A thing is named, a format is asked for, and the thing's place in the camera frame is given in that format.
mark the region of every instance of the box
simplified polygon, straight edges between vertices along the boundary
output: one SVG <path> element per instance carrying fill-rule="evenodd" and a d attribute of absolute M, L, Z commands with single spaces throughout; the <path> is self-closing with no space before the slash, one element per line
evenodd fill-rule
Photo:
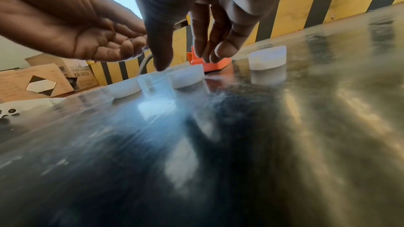
<path fill-rule="evenodd" d="M 75 90 L 82 90 L 98 85 L 86 61 L 60 58 L 48 54 L 40 54 L 25 59 L 30 66 L 55 63 L 66 77 L 77 77 Z"/>
<path fill-rule="evenodd" d="M 0 103 L 53 98 L 72 91 L 56 64 L 0 72 Z"/>

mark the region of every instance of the orange plastic object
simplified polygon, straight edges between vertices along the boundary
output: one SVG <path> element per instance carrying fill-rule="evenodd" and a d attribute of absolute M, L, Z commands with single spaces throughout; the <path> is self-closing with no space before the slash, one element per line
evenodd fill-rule
<path fill-rule="evenodd" d="M 202 64 L 204 72 L 221 70 L 231 62 L 231 58 L 224 58 L 223 60 L 219 61 L 218 63 L 205 63 L 205 62 L 203 62 L 203 60 L 201 58 L 198 58 L 195 55 L 193 46 L 192 46 L 192 52 L 186 53 L 186 58 L 188 59 L 188 61 L 191 65 Z"/>

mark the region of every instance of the shiny black surface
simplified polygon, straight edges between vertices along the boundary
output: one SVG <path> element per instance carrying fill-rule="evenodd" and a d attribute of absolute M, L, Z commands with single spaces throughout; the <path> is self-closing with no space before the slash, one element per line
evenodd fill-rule
<path fill-rule="evenodd" d="M 403 10 L 257 43 L 180 90 L 153 74 L 4 124 L 0 225 L 403 226 Z M 250 72 L 277 45 L 287 65 Z"/>

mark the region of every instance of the diamond symbol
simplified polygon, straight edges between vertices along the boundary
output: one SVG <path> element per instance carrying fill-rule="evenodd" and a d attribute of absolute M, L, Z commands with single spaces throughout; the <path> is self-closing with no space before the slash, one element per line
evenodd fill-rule
<path fill-rule="evenodd" d="M 51 96 L 56 82 L 42 77 L 32 76 L 25 90 L 47 96 Z"/>

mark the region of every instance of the orange object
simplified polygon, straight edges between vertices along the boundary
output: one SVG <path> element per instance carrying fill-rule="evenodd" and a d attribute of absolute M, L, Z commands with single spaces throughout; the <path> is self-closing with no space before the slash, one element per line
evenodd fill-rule
<path fill-rule="evenodd" d="M 192 46 L 192 52 L 186 53 L 186 58 L 188 59 L 188 61 L 191 65 L 202 64 L 204 72 L 221 70 L 231 62 L 231 58 L 224 58 L 223 60 L 219 61 L 218 63 L 205 63 L 205 62 L 203 62 L 202 58 L 198 58 L 195 55 L 193 46 Z"/>

